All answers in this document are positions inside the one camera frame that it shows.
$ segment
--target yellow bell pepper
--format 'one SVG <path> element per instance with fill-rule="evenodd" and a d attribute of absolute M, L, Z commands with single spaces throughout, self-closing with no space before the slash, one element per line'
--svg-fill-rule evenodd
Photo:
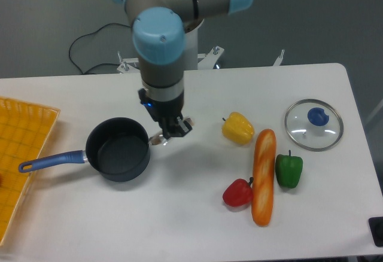
<path fill-rule="evenodd" d="M 222 126 L 222 134 L 237 144 L 248 144 L 254 135 L 251 123 L 239 112 L 232 112 Z"/>

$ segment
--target green bell pepper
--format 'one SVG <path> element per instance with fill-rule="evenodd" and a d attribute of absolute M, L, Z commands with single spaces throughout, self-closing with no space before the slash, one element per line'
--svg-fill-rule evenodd
<path fill-rule="evenodd" d="M 275 175 L 278 184 L 282 187 L 295 188 L 298 185 L 303 169 L 303 160 L 298 156 L 278 154 L 275 160 Z"/>

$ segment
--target yellow tray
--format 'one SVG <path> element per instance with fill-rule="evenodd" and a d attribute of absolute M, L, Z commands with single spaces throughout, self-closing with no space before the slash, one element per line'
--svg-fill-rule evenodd
<path fill-rule="evenodd" d="M 37 159 L 60 114 L 57 108 L 0 96 L 0 246 L 33 173 L 19 164 Z"/>

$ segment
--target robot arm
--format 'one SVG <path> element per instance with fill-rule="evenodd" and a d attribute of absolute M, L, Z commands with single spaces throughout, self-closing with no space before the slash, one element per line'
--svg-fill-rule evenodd
<path fill-rule="evenodd" d="M 185 35 L 193 22 L 248 8 L 253 0 L 122 0 L 132 26 L 143 88 L 141 103 L 165 138 L 192 127 L 183 120 L 183 73 L 189 69 Z"/>

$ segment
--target saucepan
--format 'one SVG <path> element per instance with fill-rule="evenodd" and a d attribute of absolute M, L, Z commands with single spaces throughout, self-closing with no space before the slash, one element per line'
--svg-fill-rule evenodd
<path fill-rule="evenodd" d="M 123 182 L 140 175 L 150 159 L 148 135 L 137 121 L 116 117 L 96 126 L 85 151 L 77 150 L 21 163 L 19 172 L 32 172 L 65 163 L 86 163 L 104 178 Z"/>

